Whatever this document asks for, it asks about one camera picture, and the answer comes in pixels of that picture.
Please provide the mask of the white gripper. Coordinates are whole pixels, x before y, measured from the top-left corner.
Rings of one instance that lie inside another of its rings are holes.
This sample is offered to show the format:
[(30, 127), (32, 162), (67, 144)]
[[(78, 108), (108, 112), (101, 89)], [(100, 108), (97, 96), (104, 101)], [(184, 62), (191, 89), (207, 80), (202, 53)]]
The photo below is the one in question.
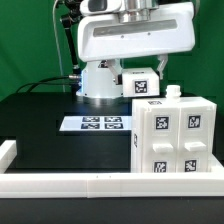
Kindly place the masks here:
[(160, 79), (169, 53), (190, 51), (195, 45), (191, 2), (160, 5), (150, 12), (147, 21), (121, 23), (119, 13), (102, 13), (84, 17), (78, 26), (78, 55), (84, 62), (107, 60), (116, 85), (122, 75), (111, 59), (159, 55)]

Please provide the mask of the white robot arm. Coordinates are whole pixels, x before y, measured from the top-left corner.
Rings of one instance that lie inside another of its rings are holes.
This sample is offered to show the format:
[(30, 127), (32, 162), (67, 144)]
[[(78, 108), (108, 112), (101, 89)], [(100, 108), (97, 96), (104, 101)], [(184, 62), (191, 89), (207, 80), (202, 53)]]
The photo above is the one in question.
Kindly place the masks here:
[(83, 0), (80, 95), (94, 101), (156, 96), (170, 53), (195, 45), (194, 5), (158, 0)]

